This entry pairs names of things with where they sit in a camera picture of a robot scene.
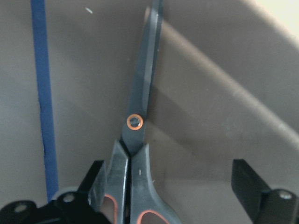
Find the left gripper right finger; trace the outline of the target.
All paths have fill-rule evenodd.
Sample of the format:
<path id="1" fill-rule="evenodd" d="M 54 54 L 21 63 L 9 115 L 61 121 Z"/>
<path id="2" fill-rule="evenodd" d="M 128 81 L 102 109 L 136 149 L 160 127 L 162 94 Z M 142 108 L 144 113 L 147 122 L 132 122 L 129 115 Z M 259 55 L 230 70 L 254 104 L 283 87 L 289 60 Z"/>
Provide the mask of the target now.
<path id="1" fill-rule="evenodd" d="M 231 187 L 254 224 L 297 224 L 299 196 L 286 189 L 272 189 L 244 160 L 232 163 Z"/>

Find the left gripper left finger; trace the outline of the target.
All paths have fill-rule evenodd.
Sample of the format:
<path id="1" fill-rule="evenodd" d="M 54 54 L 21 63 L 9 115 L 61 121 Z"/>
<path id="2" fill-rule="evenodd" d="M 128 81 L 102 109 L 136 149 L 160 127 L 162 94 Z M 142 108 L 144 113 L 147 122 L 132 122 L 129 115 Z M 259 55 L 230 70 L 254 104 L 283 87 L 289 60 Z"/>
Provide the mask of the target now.
<path id="1" fill-rule="evenodd" d="M 101 213 L 106 187 L 104 161 L 94 161 L 76 191 L 61 194 L 55 206 L 62 214 L 64 224 L 108 224 Z"/>

